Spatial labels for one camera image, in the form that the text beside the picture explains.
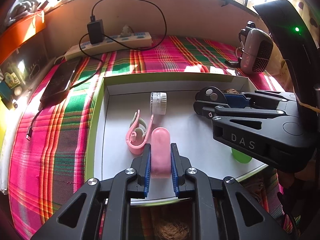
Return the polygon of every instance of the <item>white ribbed cap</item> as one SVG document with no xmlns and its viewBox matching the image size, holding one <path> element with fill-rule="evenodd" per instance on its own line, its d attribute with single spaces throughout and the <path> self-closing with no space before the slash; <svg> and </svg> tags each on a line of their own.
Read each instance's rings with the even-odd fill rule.
<svg viewBox="0 0 320 240">
<path fill-rule="evenodd" d="M 150 96 L 150 113 L 165 114 L 167 110 L 167 93 L 152 92 Z"/>
</svg>

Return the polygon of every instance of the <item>orange shelf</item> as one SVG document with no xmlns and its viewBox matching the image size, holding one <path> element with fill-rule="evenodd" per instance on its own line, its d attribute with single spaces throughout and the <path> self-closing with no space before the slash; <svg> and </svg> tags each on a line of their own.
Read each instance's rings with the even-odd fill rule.
<svg viewBox="0 0 320 240">
<path fill-rule="evenodd" d="M 11 25 L 0 36 L 0 64 L 39 31 L 45 28 L 44 11 L 37 11 Z"/>
</svg>

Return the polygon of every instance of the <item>power strip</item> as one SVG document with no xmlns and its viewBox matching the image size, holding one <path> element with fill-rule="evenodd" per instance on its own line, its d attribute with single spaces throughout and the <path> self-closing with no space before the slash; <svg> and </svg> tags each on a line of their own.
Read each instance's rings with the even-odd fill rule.
<svg viewBox="0 0 320 240">
<path fill-rule="evenodd" d="M 111 36 L 111 38 L 133 49 L 150 47 L 152 43 L 152 39 L 149 33 L 132 33 L 129 37 L 120 37 L 120 35 L 116 35 Z M 109 38 L 105 38 L 103 42 L 97 44 L 91 44 L 90 41 L 84 42 L 81 44 L 81 49 L 85 53 L 92 56 L 127 48 L 121 46 L 120 44 Z M 83 56 L 85 56 L 85 54 L 81 52 L 79 45 L 72 46 L 64 55 L 66 60 L 71 60 L 73 58 Z"/>
</svg>

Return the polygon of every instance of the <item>black mesh grille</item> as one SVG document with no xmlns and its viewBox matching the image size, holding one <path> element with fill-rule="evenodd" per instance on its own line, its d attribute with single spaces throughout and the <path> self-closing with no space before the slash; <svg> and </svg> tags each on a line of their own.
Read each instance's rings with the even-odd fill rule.
<svg viewBox="0 0 320 240">
<path fill-rule="evenodd" d="M 257 58 L 254 61 L 252 68 L 253 72 L 264 72 L 266 70 L 272 49 L 273 43 L 268 41 L 262 41 L 260 43 Z"/>
</svg>

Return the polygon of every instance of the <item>green plastic object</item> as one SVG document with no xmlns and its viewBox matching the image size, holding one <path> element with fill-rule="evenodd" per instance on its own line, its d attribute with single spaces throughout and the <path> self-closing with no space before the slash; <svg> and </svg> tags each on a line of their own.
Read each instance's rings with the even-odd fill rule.
<svg viewBox="0 0 320 240">
<path fill-rule="evenodd" d="M 231 148 L 231 151 L 233 157 L 240 163 L 249 163 L 252 160 L 252 157 L 248 156 L 247 154 L 239 152 L 233 148 Z"/>
</svg>

